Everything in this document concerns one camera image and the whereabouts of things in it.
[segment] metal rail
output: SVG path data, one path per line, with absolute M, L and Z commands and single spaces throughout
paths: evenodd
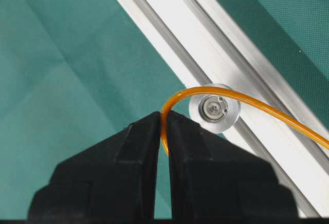
M 329 132 L 216 0 L 118 0 L 186 87 L 223 83 Z M 328 151 L 242 105 L 224 135 L 272 163 L 301 215 L 329 216 Z

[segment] orange wire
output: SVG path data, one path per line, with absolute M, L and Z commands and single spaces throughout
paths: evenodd
M 300 133 L 304 134 L 305 136 L 309 137 L 313 141 L 321 144 L 325 148 L 329 149 L 329 141 L 308 128 L 307 126 L 303 125 L 302 123 L 298 122 L 294 118 L 286 115 L 285 113 L 277 110 L 276 108 L 267 105 L 264 102 L 261 102 L 253 97 L 247 96 L 245 94 L 236 92 L 234 90 L 230 89 L 224 89 L 219 87 L 211 87 L 211 86 L 204 86 L 204 87 L 194 87 L 182 90 L 175 95 L 172 96 L 163 106 L 161 111 L 161 131 L 160 131 L 160 137 L 162 141 L 162 146 L 164 148 L 164 151 L 169 155 L 168 150 L 168 138 L 167 138 L 167 117 L 168 113 L 171 110 L 171 108 L 180 100 L 190 97 L 193 95 L 200 95 L 200 94 L 212 94 L 212 95 L 220 95 L 223 97 L 229 97 L 236 99 L 238 101 L 247 103 L 251 106 L 254 106 L 276 118 L 283 121 L 287 125 L 290 125 Z

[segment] green background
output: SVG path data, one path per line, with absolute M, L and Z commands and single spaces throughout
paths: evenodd
M 329 0 L 218 0 L 328 127 Z M 0 0 L 0 219 L 184 86 L 116 0 Z M 187 100 L 177 111 L 187 114 Z M 169 218 L 160 149 L 156 218 Z

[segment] orange cable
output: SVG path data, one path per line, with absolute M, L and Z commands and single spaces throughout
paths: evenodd
M 245 94 L 236 92 L 234 90 L 230 89 L 224 89 L 219 87 L 210 87 L 210 86 L 204 86 L 204 87 L 194 87 L 182 90 L 172 96 L 163 106 L 161 111 L 161 131 L 160 131 L 160 137 L 162 141 L 162 146 L 164 148 L 164 151 L 169 155 L 168 150 L 168 138 L 167 138 L 167 117 L 168 113 L 171 110 L 171 108 L 180 100 L 194 96 L 194 95 L 202 95 L 202 94 L 211 94 L 211 95 L 220 95 L 223 97 L 229 97 L 236 99 L 238 101 L 247 103 L 251 106 L 254 106 L 274 117 L 277 119 L 283 121 L 287 125 L 290 125 L 300 133 L 304 134 L 305 136 L 309 137 L 313 141 L 321 144 L 325 148 L 329 149 L 329 141 L 317 134 L 315 131 L 311 130 L 307 126 L 303 125 L 302 123 L 298 122 L 294 118 L 286 115 L 285 113 L 277 110 L 276 108 L 267 105 L 264 102 L 261 102 L 253 97 L 247 96 Z

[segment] green cloth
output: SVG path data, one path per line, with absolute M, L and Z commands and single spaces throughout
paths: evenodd
M 218 1 L 328 126 L 329 0 Z M 26 218 L 57 163 L 181 89 L 116 0 L 0 0 L 0 219 Z M 169 185 L 160 149 L 156 218 Z
M 181 89 L 116 0 L 0 0 L 0 219 L 26 218 L 57 163 Z M 155 216 L 171 217 L 163 149 Z
M 329 0 L 217 0 L 329 127 Z

